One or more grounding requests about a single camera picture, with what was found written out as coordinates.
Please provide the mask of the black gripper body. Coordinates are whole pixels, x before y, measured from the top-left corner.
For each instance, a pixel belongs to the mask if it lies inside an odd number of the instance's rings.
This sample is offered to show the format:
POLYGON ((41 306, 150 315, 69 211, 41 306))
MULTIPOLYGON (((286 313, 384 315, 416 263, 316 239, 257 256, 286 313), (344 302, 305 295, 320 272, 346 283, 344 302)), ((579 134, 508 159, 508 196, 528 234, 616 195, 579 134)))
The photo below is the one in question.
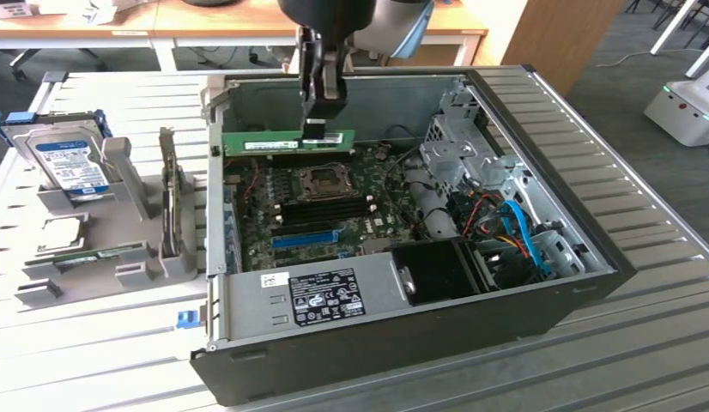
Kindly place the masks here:
POLYGON ((318 33, 353 33, 373 19, 374 0, 278 0, 277 6, 298 26, 318 33))

